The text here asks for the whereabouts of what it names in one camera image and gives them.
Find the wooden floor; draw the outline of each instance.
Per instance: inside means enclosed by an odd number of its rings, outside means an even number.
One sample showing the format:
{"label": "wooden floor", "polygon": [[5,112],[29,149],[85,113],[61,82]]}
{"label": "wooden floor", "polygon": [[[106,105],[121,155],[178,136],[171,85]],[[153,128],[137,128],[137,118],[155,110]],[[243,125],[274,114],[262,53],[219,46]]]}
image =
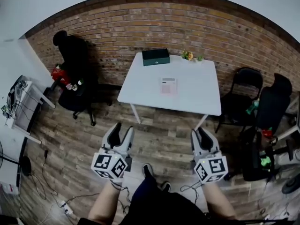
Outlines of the wooden floor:
{"label": "wooden floor", "polygon": [[[57,101],[58,91],[51,96]],[[6,215],[21,217],[28,225],[70,225],[76,224],[79,218],[87,217],[97,195],[80,197],[68,203],[74,213],[68,221],[63,210],[56,202],[68,200],[74,196],[92,195],[101,192],[106,180],[97,177],[91,170],[92,157],[101,146],[102,137],[116,122],[122,123],[121,135],[127,128],[135,129],[134,144],[131,149],[133,157],[132,171],[125,174],[124,186],[130,190],[130,197],[143,180],[141,167],[143,163],[151,163],[157,180],[168,180],[172,184],[172,192],[179,192],[183,185],[192,185],[198,181],[190,170],[190,161],[193,158],[190,143],[190,131],[196,126],[201,115],[155,109],[137,106],[142,124],[137,124],[129,105],[121,104],[114,99],[112,106],[94,104],[96,126],[90,125],[89,116],[82,113],[77,120],[72,118],[72,112],[67,111],[56,102],[57,107],[52,109],[43,105],[42,111],[32,128],[32,134],[42,141],[41,145],[28,141],[25,153],[31,159],[33,173],[38,177],[45,188],[46,200],[37,193],[42,193],[42,187],[35,177],[21,177],[20,196],[12,196],[0,192],[0,205]],[[208,118],[203,127],[213,132],[217,121]],[[238,147],[236,138],[240,128],[223,125],[216,134],[221,147]],[[44,168],[44,176],[58,196],[45,183],[42,177],[44,151],[49,150],[48,159]],[[227,157],[230,167],[238,166],[239,157]],[[231,181],[222,181],[220,187],[229,198],[240,219],[258,219],[270,214],[271,218],[285,217],[285,208],[290,213],[289,218],[295,217],[300,209],[300,189],[290,195],[283,195],[281,187],[286,178],[297,174],[295,167],[281,172],[281,178],[271,181],[245,182],[238,175]],[[201,188],[198,188],[200,197],[197,206],[207,211]],[[188,190],[181,193],[194,201],[195,192]],[[125,191],[120,194],[120,200],[126,202]],[[123,218],[121,204],[114,224]]]}

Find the red brick wall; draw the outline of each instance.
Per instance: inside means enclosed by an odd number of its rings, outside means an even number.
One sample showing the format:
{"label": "red brick wall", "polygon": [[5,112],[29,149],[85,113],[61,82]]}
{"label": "red brick wall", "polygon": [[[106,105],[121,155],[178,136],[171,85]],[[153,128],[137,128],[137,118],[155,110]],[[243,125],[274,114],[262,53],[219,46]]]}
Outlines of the red brick wall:
{"label": "red brick wall", "polygon": [[216,64],[221,94],[234,71],[261,71],[264,85],[275,72],[300,90],[299,43],[270,20],[226,0],[89,0],[38,24],[26,37],[49,71],[63,59],[52,43],[66,30],[85,39],[101,83],[122,84],[135,54],[151,48],[183,49]]}

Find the black shoe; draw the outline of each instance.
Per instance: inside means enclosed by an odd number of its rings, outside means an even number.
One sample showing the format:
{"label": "black shoe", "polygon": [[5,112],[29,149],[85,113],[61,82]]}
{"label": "black shoe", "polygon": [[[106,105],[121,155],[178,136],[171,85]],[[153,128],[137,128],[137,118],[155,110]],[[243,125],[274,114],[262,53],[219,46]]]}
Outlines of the black shoe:
{"label": "black shoe", "polygon": [[142,173],[144,177],[154,177],[152,166],[149,163],[146,163],[142,166]]}
{"label": "black shoe", "polygon": [[163,184],[161,185],[161,190],[163,192],[170,192],[171,191],[171,184],[168,181],[164,181]]}

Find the human arm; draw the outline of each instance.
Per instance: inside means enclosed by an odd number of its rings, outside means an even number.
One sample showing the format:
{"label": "human arm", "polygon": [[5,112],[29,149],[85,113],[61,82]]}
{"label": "human arm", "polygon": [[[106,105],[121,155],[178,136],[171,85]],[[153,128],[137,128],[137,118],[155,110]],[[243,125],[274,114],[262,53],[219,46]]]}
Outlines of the human arm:
{"label": "human arm", "polygon": [[210,213],[218,218],[236,219],[236,212],[216,183],[206,183],[202,186]]}
{"label": "human arm", "polygon": [[120,190],[107,181],[90,210],[88,219],[102,225],[110,225],[113,222],[118,206]]}

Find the green box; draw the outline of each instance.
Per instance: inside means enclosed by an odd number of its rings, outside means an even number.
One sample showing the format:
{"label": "green box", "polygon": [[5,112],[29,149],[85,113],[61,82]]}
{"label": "green box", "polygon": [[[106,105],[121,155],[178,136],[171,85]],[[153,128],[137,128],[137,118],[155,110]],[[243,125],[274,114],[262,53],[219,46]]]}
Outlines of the green box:
{"label": "green box", "polygon": [[142,52],[144,66],[170,63],[170,55],[166,48]]}

